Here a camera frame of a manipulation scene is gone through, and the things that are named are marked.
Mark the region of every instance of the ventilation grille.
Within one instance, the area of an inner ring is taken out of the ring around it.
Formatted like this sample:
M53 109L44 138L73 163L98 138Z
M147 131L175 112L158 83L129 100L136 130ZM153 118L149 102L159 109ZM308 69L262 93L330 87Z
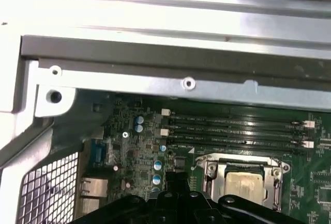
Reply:
M78 153L28 173L23 180L17 224L72 221Z

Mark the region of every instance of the cpu socket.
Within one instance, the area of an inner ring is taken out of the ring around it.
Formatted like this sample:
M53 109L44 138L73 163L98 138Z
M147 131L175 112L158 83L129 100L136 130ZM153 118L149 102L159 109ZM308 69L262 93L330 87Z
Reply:
M287 163L275 158L212 153L196 159L204 169L203 191L212 200L236 195L275 211L281 210L283 174Z

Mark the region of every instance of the motherboard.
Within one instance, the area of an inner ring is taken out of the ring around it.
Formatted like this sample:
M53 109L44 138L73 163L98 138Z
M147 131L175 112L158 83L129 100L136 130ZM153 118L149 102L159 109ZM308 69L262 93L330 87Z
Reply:
M86 174L107 200L148 199L167 171L217 201L238 195L305 223L331 223L331 114L119 95Z

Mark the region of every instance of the blue capacitor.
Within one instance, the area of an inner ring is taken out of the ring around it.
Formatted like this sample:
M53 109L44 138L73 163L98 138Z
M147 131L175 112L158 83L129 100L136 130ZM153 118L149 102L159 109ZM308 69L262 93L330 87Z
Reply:
M160 189L158 187L153 187L152 192L157 192L160 191Z
M137 124L143 124L143 123L144 123L144 117L142 117L142 116L138 116L138 117L136 118L136 123L137 123Z
M162 169L162 163L161 161L157 160L154 162L154 170L159 171Z
M144 128L143 128L142 125L136 125L136 126L134 127L134 129L135 129L136 132L142 132L142 131L144 130Z
M167 147L165 145L160 146L160 151L165 152L167 150Z
M161 183L161 176L160 175L154 175L153 176L153 184L159 185Z

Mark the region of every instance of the green circuit board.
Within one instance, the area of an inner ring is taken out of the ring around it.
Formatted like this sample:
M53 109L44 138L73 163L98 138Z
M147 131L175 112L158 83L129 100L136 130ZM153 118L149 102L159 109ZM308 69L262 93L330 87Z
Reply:
M331 114L120 95L103 126L93 141L103 155L90 170L106 172L108 202L163 190L166 171L187 171L191 190L201 191L201 155L268 156L291 166L281 212L331 223Z

